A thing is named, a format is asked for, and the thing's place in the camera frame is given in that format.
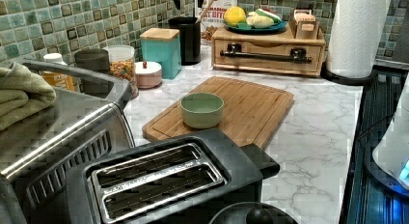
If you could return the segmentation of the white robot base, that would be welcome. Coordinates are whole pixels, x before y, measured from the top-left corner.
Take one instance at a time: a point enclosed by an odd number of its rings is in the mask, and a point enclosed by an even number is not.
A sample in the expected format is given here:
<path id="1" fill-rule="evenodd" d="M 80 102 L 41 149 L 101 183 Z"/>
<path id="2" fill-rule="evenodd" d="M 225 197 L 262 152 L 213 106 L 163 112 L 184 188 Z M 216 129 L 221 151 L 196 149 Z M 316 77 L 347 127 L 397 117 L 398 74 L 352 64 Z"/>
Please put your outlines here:
<path id="1" fill-rule="evenodd" d="M 374 162 L 405 190 L 409 186 L 409 78 L 406 78 L 396 112 L 382 140 L 372 152 Z"/>

